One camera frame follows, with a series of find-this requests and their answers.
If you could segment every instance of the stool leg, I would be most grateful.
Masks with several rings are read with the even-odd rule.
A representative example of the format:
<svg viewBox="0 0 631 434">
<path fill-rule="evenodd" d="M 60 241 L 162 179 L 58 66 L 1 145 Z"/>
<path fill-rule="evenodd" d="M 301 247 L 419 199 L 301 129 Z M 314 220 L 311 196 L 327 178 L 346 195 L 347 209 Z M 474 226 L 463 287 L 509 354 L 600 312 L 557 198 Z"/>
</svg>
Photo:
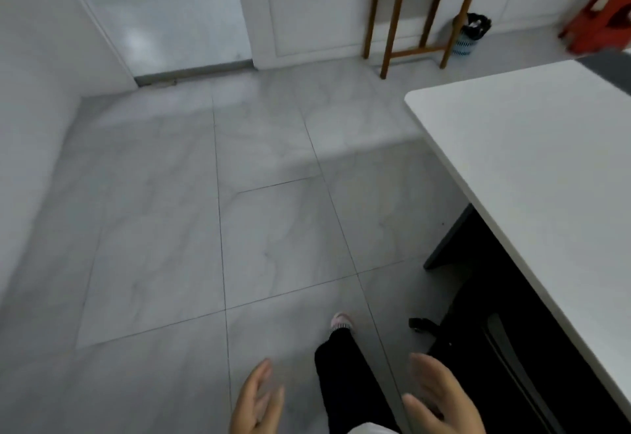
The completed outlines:
<svg viewBox="0 0 631 434">
<path fill-rule="evenodd" d="M 370 3 L 370 16 L 368 17 L 368 30 L 366 32 L 366 40 L 363 43 L 363 57 L 368 58 L 370 55 L 370 43 L 372 42 L 372 30 L 375 28 L 375 15 L 377 14 L 377 1 L 372 0 Z"/>
<path fill-rule="evenodd" d="M 380 77 L 385 80 L 390 66 L 390 58 L 392 57 L 392 46 L 394 45 L 394 35 L 396 34 L 396 26 L 399 23 L 399 15 L 401 14 L 401 4 L 403 0 L 394 0 L 394 8 L 392 9 L 392 19 L 390 20 L 390 31 L 388 32 L 388 41 L 386 42 L 386 53 L 384 53 L 384 62 L 381 66 Z"/>
<path fill-rule="evenodd" d="M 456 43 L 456 39 L 460 34 L 460 29 L 462 28 L 462 24 L 464 23 L 464 18 L 467 16 L 469 5 L 471 5 L 471 0 L 463 0 L 462 7 L 460 8 L 460 13 L 457 16 L 456 23 L 454 23 L 454 28 L 451 31 L 451 37 L 449 37 L 449 41 L 447 42 L 445 54 L 442 56 L 442 61 L 440 62 L 441 68 L 445 68 L 447 66 L 447 60 L 449 60 L 449 57 L 451 56 L 451 51 L 454 48 L 454 43 Z"/>
<path fill-rule="evenodd" d="M 432 6 L 430 7 L 430 11 L 427 14 L 427 18 L 425 19 L 425 26 L 423 27 L 423 35 L 421 37 L 421 43 L 418 44 L 419 48 L 423 48 L 427 45 L 427 38 L 430 36 L 430 30 L 432 29 L 432 23 L 434 18 L 436 17 L 436 12 L 438 11 L 438 4 L 440 0 L 432 0 Z"/>
</svg>

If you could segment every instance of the white sleeve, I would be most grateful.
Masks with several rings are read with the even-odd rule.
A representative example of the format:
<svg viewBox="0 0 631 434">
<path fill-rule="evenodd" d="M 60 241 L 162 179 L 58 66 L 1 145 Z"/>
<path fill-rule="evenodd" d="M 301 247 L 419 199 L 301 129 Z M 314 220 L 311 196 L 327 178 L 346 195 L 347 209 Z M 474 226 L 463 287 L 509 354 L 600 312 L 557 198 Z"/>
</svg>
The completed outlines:
<svg viewBox="0 0 631 434">
<path fill-rule="evenodd" d="M 397 434 L 391 429 L 383 426 L 377 426 L 372 422 L 366 422 L 361 426 L 351 429 L 348 434 Z"/>
</svg>

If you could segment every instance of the table top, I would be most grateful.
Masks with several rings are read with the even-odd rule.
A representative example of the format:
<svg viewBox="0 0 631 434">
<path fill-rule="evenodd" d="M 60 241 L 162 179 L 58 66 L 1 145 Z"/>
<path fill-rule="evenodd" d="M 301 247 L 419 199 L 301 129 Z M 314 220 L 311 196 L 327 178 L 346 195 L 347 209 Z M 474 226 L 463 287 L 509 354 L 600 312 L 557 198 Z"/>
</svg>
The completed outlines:
<svg viewBox="0 0 631 434">
<path fill-rule="evenodd" d="M 631 419 L 631 96 L 571 60 L 405 101 Z"/>
</svg>

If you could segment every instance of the black pants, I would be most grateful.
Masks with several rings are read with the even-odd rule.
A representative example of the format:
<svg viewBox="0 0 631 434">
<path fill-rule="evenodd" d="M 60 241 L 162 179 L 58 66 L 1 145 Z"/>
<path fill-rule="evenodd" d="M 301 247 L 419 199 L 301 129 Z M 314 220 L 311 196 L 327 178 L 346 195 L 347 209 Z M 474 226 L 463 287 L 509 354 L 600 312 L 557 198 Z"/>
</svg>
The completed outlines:
<svg viewBox="0 0 631 434">
<path fill-rule="evenodd" d="M 348 329 L 337 329 L 315 351 L 315 368 L 331 434 L 347 434 L 365 422 L 401 432 Z"/>
</svg>

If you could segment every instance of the black desk leg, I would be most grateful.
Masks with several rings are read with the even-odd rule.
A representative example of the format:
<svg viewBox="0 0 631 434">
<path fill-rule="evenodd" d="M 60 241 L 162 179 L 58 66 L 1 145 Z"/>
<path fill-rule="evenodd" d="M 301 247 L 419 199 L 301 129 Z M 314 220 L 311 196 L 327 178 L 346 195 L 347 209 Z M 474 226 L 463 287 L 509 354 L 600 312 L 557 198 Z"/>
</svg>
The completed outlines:
<svg viewBox="0 0 631 434">
<path fill-rule="evenodd" d="M 490 230 L 484 220 L 469 203 L 423 267 L 434 269 L 464 260 L 476 247 L 485 242 L 487 231 Z"/>
</svg>

